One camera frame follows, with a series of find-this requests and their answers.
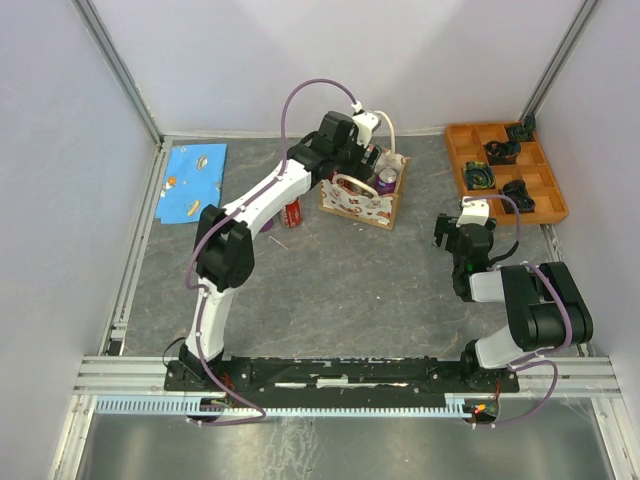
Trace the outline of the purple soda can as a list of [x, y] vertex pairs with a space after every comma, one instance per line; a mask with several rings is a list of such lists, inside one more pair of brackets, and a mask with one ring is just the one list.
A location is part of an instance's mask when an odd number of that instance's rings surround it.
[[383, 168], [376, 174], [375, 190], [380, 196], [392, 194], [396, 190], [397, 181], [396, 170], [390, 167]]
[[274, 218], [270, 218], [261, 228], [261, 232], [268, 232], [273, 228]]

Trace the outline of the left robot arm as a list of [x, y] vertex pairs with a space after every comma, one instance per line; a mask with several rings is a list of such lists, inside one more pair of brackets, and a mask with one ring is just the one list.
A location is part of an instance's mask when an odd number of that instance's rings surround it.
[[275, 170], [222, 208], [206, 207], [198, 223], [185, 283], [198, 292], [191, 330], [179, 361], [187, 379], [209, 390], [221, 378], [217, 362], [224, 351], [224, 330], [236, 291], [255, 266], [253, 240], [268, 220], [320, 181], [335, 173], [358, 174], [379, 116], [360, 109], [352, 116], [328, 112], [318, 130], [285, 152]]

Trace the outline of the red cola can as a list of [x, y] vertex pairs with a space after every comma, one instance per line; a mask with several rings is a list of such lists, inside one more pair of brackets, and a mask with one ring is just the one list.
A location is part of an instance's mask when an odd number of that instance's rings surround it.
[[362, 195], [369, 198], [372, 197], [372, 194], [367, 189], [363, 189], [360, 185], [354, 184], [351, 181], [345, 180], [344, 187], [350, 190], [353, 194]]
[[285, 228], [296, 228], [302, 224], [303, 216], [300, 199], [294, 198], [279, 211], [280, 224]]

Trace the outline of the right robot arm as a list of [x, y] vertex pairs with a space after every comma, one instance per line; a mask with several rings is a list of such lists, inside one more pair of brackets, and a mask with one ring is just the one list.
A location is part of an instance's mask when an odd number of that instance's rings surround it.
[[565, 263], [501, 266], [519, 244], [490, 256], [496, 221], [468, 223], [460, 216], [438, 215], [434, 243], [452, 256], [452, 286], [465, 302], [502, 303], [506, 325], [469, 342], [461, 353], [459, 379], [481, 391], [495, 377], [508, 378], [548, 352], [583, 344], [593, 337], [592, 316]]

